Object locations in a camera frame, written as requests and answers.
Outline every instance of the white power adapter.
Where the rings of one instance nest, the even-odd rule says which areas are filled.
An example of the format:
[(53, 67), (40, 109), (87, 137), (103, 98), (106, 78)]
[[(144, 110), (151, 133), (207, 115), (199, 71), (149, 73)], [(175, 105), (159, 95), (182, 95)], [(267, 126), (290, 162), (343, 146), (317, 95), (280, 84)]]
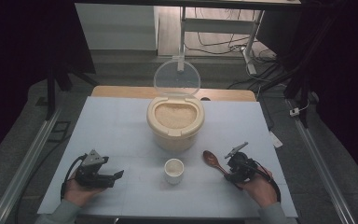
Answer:
[(295, 117), (299, 114), (300, 114), (300, 110), (298, 109), (298, 107), (290, 110), (290, 116), (292, 117)]

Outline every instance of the wooden spoon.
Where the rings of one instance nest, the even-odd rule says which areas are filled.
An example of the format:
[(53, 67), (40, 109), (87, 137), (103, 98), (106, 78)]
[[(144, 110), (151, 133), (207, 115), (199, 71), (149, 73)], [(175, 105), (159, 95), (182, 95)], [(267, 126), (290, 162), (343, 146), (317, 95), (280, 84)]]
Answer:
[[(228, 172), (225, 169), (223, 169), (223, 167), (219, 164), (219, 160), (216, 158), (216, 156), (212, 152), (205, 150), (202, 153), (202, 157), (208, 165), (210, 165), (214, 168), (217, 168), (224, 175), (228, 175)], [(235, 185), (235, 187), (237, 187), (237, 189), (242, 190), (241, 187), (237, 186), (236, 184), (234, 184), (234, 185)]]

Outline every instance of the gray sleeve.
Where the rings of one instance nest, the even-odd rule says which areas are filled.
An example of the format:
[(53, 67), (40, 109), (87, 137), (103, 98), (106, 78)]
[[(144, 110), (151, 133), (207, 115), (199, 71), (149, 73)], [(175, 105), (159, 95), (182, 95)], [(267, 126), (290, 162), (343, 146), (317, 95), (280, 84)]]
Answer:
[(270, 206), (258, 210), (263, 224), (288, 224), (292, 220), (288, 219), (283, 212), (280, 203), (274, 203)]
[(62, 200), (53, 214), (40, 215), (35, 224), (74, 224), (80, 210), (74, 203)]

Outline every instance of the white cup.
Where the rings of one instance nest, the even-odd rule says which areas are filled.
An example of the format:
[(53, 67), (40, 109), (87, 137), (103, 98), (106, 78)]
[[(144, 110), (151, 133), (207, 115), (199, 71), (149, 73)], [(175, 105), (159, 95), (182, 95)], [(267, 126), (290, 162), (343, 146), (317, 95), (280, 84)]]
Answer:
[(165, 162), (164, 166), (165, 170), (165, 180), (172, 185), (179, 184), (179, 182), (183, 178), (183, 172), (185, 170), (185, 166), (183, 163), (177, 159), (170, 159)]

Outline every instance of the transparent lid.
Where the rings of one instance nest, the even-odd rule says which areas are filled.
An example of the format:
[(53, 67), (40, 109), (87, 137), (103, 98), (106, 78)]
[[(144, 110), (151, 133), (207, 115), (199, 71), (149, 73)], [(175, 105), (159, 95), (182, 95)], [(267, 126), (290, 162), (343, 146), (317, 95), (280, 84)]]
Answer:
[(154, 86), (161, 94), (194, 95), (200, 89), (200, 74), (191, 63), (171, 60), (158, 68)]

